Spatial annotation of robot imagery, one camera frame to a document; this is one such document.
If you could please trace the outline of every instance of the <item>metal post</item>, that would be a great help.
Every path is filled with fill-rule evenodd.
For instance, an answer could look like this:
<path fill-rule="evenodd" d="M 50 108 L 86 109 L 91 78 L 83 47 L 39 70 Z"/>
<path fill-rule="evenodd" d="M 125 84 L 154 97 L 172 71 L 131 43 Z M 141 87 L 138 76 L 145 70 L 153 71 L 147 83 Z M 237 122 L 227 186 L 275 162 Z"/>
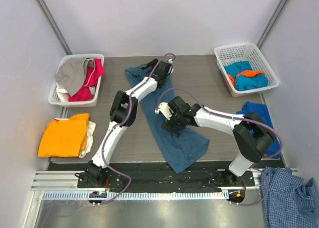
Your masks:
<path fill-rule="evenodd" d="M 274 25 L 276 24 L 279 16 L 282 14 L 283 10 L 285 9 L 288 1 L 289 0 L 280 0 L 279 4 L 277 5 L 274 13 L 272 14 L 272 16 L 271 16 L 271 18 L 266 26 L 263 34 L 261 35 L 261 37 L 257 43 L 257 46 L 259 49 L 264 45 L 268 35 L 270 34 L 271 30 L 273 29 Z"/>
<path fill-rule="evenodd" d="M 72 55 L 72 52 L 68 46 L 68 44 L 66 43 L 58 25 L 56 24 L 49 8 L 47 7 L 47 5 L 45 4 L 44 0 L 36 0 L 38 6 L 40 7 L 43 15 L 45 16 L 45 18 L 47 19 L 49 25 L 51 26 L 54 34 L 56 35 L 57 39 L 59 40 L 62 48 L 64 49 L 65 53 L 67 55 Z"/>

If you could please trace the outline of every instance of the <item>yellow cloth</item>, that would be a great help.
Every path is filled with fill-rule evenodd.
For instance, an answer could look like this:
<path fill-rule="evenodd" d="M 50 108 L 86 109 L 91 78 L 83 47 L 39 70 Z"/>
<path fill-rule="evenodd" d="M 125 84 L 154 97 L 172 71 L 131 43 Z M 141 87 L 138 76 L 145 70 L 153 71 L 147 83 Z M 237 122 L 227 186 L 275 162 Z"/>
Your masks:
<path fill-rule="evenodd" d="M 77 114 L 69 120 L 52 120 L 44 131 L 39 157 L 78 157 L 86 146 L 89 114 Z"/>

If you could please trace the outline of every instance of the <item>blue cloth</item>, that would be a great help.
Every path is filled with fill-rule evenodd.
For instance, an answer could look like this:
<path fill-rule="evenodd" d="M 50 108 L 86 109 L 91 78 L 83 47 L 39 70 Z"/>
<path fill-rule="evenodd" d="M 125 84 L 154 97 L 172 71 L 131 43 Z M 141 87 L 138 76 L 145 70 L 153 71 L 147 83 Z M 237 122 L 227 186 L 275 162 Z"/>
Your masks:
<path fill-rule="evenodd" d="M 235 88 L 238 91 L 252 90 L 268 85 L 268 79 L 263 74 L 251 78 L 244 75 L 240 75 L 238 78 L 236 77 L 240 72 L 245 70 L 253 70 L 249 64 L 249 61 L 235 62 L 231 65 L 225 66 L 225 70 L 227 74 L 231 75 L 235 79 Z"/>
<path fill-rule="evenodd" d="M 315 181 L 311 178 L 303 186 L 303 179 L 292 175 L 290 168 L 266 167 L 269 193 L 265 198 L 264 212 L 267 228 L 317 228 L 319 198 Z M 267 184 L 261 176 L 261 188 Z"/>
<path fill-rule="evenodd" d="M 142 70 L 140 67 L 128 68 L 125 70 L 125 74 L 131 86 L 134 87 L 142 81 L 150 70 L 151 68 L 145 70 Z M 176 137 L 161 128 L 165 117 L 156 114 L 155 108 L 161 94 L 169 88 L 172 88 L 170 76 L 168 76 L 167 82 L 162 88 L 158 88 L 147 95 L 140 103 L 142 104 L 149 126 L 164 159 L 176 173 L 179 173 L 206 153 L 209 140 L 188 127 L 183 131 L 179 131 L 180 137 Z M 174 91 L 170 91 L 164 95 L 162 102 L 169 102 L 173 98 L 175 98 L 175 93 Z"/>
<path fill-rule="evenodd" d="M 255 112 L 259 115 L 259 117 L 264 121 L 264 123 L 266 125 L 268 125 L 271 128 L 274 128 L 273 123 L 271 122 L 270 116 L 269 116 L 269 112 L 268 112 L 268 108 L 267 105 L 262 105 L 262 104 L 255 104 L 255 103 L 251 103 L 251 102 L 247 102 L 245 103 L 242 111 L 238 111 L 237 114 L 248 114 L 249 112 Z M 280 144 L 276 138 L 276 141 L 274 142 L 274 144 L 268 149 L 268 151 L 266 152 L 267 155 L 271 155 L 274 154 L 275 152 L 277 152 L 279 150 Z M 274 158 L 280 158 L 281 154 L 278 154 L 276 156 L 274 156 Z"/>

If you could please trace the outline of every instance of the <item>checkered cloth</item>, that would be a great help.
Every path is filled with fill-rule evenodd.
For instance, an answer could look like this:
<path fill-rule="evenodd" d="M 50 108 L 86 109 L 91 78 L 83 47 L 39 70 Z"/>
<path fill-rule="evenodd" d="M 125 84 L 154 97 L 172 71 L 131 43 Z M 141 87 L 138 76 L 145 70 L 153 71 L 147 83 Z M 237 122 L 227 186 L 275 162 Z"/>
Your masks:
<path fill-rule="evenodd" d="M 303 186 L 303 179 L 292 175 L 290 168 L 266 167 L 270 188 L 264 200 L 267 228 L 317 228 L 319 198 L 315 181 L 311 178 Z M 261 176 L 263 194 L 267 184 Z"/>

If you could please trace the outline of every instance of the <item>gray wood surface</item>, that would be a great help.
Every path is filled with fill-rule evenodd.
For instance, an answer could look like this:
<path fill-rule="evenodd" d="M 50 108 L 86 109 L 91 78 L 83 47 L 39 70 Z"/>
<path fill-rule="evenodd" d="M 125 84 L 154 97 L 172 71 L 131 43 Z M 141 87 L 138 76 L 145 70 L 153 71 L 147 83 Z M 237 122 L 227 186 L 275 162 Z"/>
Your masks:
<path fill-rule="evenodd" d="M 91 152 L 84 158 L 52 158 L 57 163 L 86 163 L 91 160 L 99 148 L 109 125 L 109 111 L 118 90 L 131 88 L 124 70 L 147 63 L 157 57 L 118 57 L 105 58 L 106 75 L 102 78 L 98 103 L 91 108 L 70 108 L 68 117 L 89 113 L 90 120 L 96 123 Z M 217 67 L 213 55 L 177 56 L 171 74 L 175 87 L 190 90 L 200 101 L 214 110 L 236 113 L 247 101 L 261 103 L 259 94 L 234 98 Z M 194 100 L 184 92 L 176 91 L 190 105 Z M 210 145 L 207 153 L 200 160 L 232 160 L 239 152 L 235 139 L 230 135 L 209 128 L 193 127 L 194 131 L 207 137 Z M 142 106 L 139 105 L 137 118 L 120 139 L 112 155 L 111 162 L 154 162 L 164 158 L 149 129 Z"/>

